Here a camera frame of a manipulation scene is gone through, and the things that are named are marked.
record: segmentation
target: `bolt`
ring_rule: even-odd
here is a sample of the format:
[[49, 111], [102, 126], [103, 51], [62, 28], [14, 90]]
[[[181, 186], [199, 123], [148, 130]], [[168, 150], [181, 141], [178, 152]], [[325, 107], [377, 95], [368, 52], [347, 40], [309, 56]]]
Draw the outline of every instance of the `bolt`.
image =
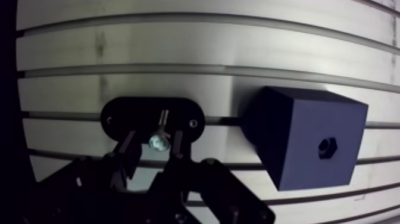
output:
[[176, 214], [175, 219], [178, 221], [179, 224], [183, 224], [186, 222], [186, 219], [188, 219], [184, 214]]
[[338, 150], [336, 139], [326, 138], [318, 146], [318, 155], [320, 159], [329, 159], [333, 157], [336, 150]]
[[191, 127], [191, 128], [197, 127], [197, 120], [190, 120], [189, 121], [189, 127]]
[[171, 148], [170, 142], [165, 136], [155, 134], [149, 140], [150, 148], [157, 150], [159, 152], [169, 150]]

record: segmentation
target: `cube face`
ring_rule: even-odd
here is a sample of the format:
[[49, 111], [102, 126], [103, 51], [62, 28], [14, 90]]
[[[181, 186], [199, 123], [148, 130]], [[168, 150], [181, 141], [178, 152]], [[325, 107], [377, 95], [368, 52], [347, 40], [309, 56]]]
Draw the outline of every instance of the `cube face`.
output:
[[[279, 190], [349, 184], [366, 116], [364, 104], [295, 100]], [[321, 158], [320, 145], [327, 139], [335, 140], [337, 150]]]
[[327, 91], [263, 88], [242, 131], [278, 190], [349, 184], [368, 106]]

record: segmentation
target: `slotted panel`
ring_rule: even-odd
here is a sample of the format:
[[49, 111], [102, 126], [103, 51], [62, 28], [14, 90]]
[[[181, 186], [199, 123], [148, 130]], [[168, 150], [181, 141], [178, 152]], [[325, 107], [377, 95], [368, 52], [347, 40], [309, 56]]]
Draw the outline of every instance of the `slotted panel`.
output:
[[[49, 175], [52, 172], [57, 171], [60, 167], [65, 166], [68, 161], [65, 160], [54, 160], [50, 158], [40, 158], [31, 156], [31, 161], [36, 160], [33, 163], [33, 168], [36, 177]], [[390, 169], [398, 169], [400, 162], [387, 163], [387, 164], [375, 164], [375, 165], [365, 165], [357, 166], [356, 171], [353, 175], [352, 185], [355, 189], [360, 189], [365, 186], [374, 187], [379, 183], [391, 183], [392, 181], [398, 181], [398, 175], [395, 172], [388, 175], [385, 171]], [[137, 185], [143, 185], [149, 183], [157, 169], [138, 169], [137, 174], [134, 178]], [[377, 180], [366, 177], [370, 177], [370, 173], [374, 172], [374, 176], [385, 176], [385, 180]], [[245, 184], [247, 184], [250, 189], [255, 192], [262, 199], [276, 199], [276, 198], [293, 198], [293, 197], [306, 197], [309, 195], [315, 195], [315, 190], [303, 190], [303, 191], [287, 191], [287, 192], [277, 192], [274, 189], [269, 190], [273, 187], [272, 183], [269, 184], [261, 183], [263, 172], [249, 173], [248, 175], [241, 176], [240, 172], [234, 172], [234, 174], [241, 179]], [[349, 186], [337, 187], [337, 188], [324, 188], [316, 189], [323, 193], [332, 194], [334, 192], [341, 192], [343, 190], [349, 191], [351, 188]], [[351, 197], [344, 197], [339, 199], [322, 200], [309, 203], [296, 203], [296, 204], [285, 204], [285, 205], [275, 205], [271, 206], [274, 212], [277, 214], [276, 223], [317, 223], [326, 222], [329, 220], [341, 219], [344, 217], [351, 217], [358, 214], [368, 213], [375, 210], [385, 209], [387, 207], [398, 204], [399, 198], [396, 196], [399, 194], [400, 188], [392, 188], [384, 191], [373, 192], [365, 195], [355, 195]], [[198, 198], [198, 195], [191, 194], [190, 198]], [[212, 215], [207, 213], [208, 209], [204, 207], [189, 208], [190, 211], [194, 211], [194, 214], [199, 215], [199, 219], [203, 223], [216, 223]]]
[[17, 28], [137, 13], [223, 13], [295, 21], [391, 44], [390, 15], [349, 0], [20, 0]]
[[206, 116], [236, 116], [243, 98], [265, 85], [327, 89], [368, 104], [368, 121], [400, 121], [399, 94], [322, 83], [194, 74], [57, 76], [18, 82], [23, 111], [100, 113], [116, 97], [164, 96], [190, 98]]
[[[399, 204], [400, 201], [397, 197], [399, 193], [400, 188], [395, 188], [387, 191], [365, 194], [364, 198], [353, 196], [270, 207], [276, 214], [275, 223], [320, 223], [386, 209], [394, 204]], [[218, 223], [208, 208], [192, 207], [189, 208], [189, 210], [202, 223]]]
[[[376, 1], [399, 7], [395, 1]], [[220, 15], [208, 19], [201, 13]], [[400, 56], [391, 46], [397, 46], [398, 26], [397, 18], [350, 0], [20, 0], [17, 29], [28, 30], [17, 39], [17, 68], [27, 77], [49, 76], [18, 81], [21, 109], [31, 116], [23, 120], [27, 146], [37, 155], [102, 156], [116, 142], [99, 122], [83, 120], [98, 117], [115, 97], [186, 97], [206, 116], [236, 117], [239, 105], [266, 85], [326, 89], [368, 104], [369, 122], [396, 127]], [[170, 74], [151, 70], [188, 65], [219, 69], [215, 74], [193, 68]], [[130, 66], [147, 67], [137, 71]], [[399, 132], [365, 129], [358, 158], [396, 159]], [[207, 126], [192, 145], [192, 157], [231, 165], [260, 163], [240, 128], [227, 126]], [[146, 163], [129, 180], [129, 190], [146, 191], [161, 170], [147, 166], [159, 167], [167, 159], [168, 152], [144, 145]], [[69, 162], [31, 156], [39, 181]], [[350, 217], [350, 223], [371, 223], [399, 213], [397, 208], [370, 214], [400, 204], [399, 168], [400, 161], [357, 165], [347, 186], [282, 192], [263, 170], [233, 174], [261, 199], [273, 200], [276, 223], [341, 223]], [[343, 195], [365, 189], [375, 192]], [[189, 199], [193, 206], [201, 202], [195, 193]], [[207, 208], [190, 209], [203, 223], [217, 223]]]
[[216, 23], [116, 24], [17, 39], [18, 70], [95, 64], [222, 64], [390, 83], [391, 54], [332, 38]]
[[[107, 137], [100, 122], [24, 119], [24, 133], [30, 149], [55, 153], [103, 156], [116, 142]], [[400, 130], [366, 129], [358, 158], [400, 155]], [[143, 145], [142, 160], [168, 160], [169, 152], [157, 152]], [[201, 161], [214, 157], [225, 163], [260, 163], [253, 146], [239, 127], [206, 126], [192, 145], [192, 157]]]

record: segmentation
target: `mounting plate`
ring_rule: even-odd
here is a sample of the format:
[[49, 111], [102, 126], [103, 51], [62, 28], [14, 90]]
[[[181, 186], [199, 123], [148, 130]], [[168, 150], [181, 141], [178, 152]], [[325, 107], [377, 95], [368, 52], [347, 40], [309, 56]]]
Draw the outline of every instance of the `mounting plate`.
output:
[[104, 132], [122, 141], [131, 130], [138, 131], [142, 143], [159, 128], [163, 110], [168, 110], [165, 131], [182, 130], [185, 139], [196, 141], [203, 133], [205, 117], [201, 107], [186, 98], [121, 97], [108, 102], [101, 112]]

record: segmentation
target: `black plastic part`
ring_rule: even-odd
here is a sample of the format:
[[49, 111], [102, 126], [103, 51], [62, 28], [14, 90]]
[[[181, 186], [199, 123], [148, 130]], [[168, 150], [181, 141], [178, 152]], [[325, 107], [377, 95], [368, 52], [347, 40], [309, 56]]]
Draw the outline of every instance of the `black plastic part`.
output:
[[256, 146], [262, 164], [280, 185], [288, 146], [293, 99], [265, 87], [248, 104], [240, 120], [246, 139]]
[[220, 223], [274, 223], [275, 214], [221, 162], [208, 159], [201, 165], [201, 198]]
[[[105, 133], [116, 141], [122, 141], [131, 130], [140, 130], [140, 141], [147, 143], [159, 128], [163, 110], [168, 110], [165, 126], [167, 133], [182, 130], [190, 142], [202, 135], [205, 127], [204, 113], [197, 103], [186, 98], [116, 98], [103, 108], [101, 125]], [[190, 127], [191, 120], [195, 121], [195, 127]]]

